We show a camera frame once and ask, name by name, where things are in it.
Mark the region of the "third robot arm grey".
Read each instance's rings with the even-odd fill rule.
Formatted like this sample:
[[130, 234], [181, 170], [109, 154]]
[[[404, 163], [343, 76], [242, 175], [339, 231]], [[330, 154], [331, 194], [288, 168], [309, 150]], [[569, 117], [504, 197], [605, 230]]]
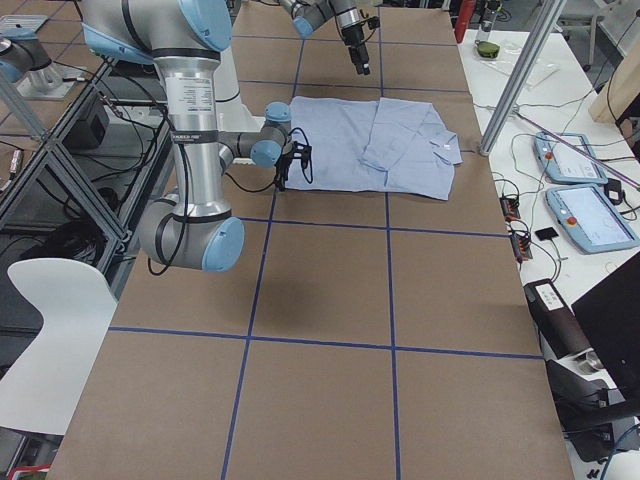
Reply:
[[77, 81], [65, 77], [66, 69], [54, 64], [36, 33], [21, 25], [1, 34], [1, 72], [28, 99], [62, 99]]

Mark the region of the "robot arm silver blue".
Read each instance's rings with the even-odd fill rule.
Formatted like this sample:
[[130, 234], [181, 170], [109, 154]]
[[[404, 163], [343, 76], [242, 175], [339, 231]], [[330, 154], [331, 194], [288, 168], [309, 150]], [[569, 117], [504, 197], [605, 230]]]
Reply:
[[366, 15], [352, 0], [277, 1], [290, 16], [295, 30], [303, 39], [333, 20], [337, 33], [346, 46], [358, 75], [369, 75], [368, 38], [364, 26], [374, 33], [380, 26], [377, 16]]
[[231, 269], [245, 228], [223, 195], [226, 169], [248, 157], [282, 172], [294, 158], [311, 155], [292, 138], [288, 104], [269, 104], [256, 132], [219, 130], [214, 73], [232, 34], [223, 1], [86, 1], [82, 12], [95, 53], [153, 65], [165, 91], [178, 186], [146, 208], [142, 249], [164, 267]]

